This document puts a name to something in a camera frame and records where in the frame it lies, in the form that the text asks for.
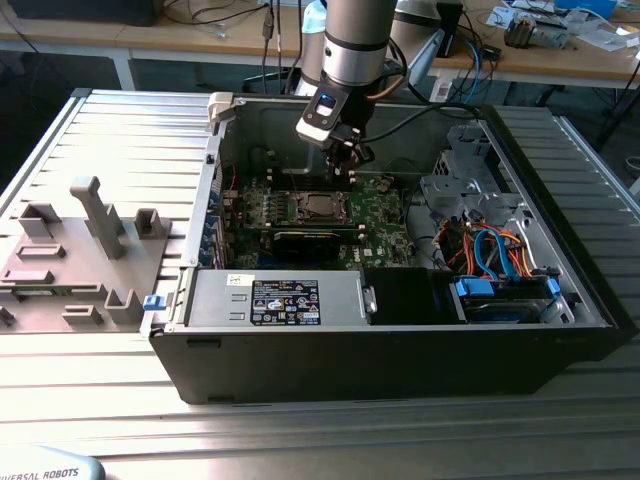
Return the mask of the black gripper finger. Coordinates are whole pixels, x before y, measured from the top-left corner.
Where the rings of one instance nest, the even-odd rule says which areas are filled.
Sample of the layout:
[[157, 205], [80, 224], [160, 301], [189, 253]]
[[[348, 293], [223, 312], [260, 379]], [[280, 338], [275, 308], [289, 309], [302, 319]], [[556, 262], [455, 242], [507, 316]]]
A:
[[375, 159], [375, 153], [368, 144], [357, 143], [351, 150], [350, 169], [359, 169]]
[[328, 172], [331, 176], [342, 176], [349, 170], [348, 164], [351, 160], [351, 141], [335, 138], [329, 139], [326, 149], [326, 162]]

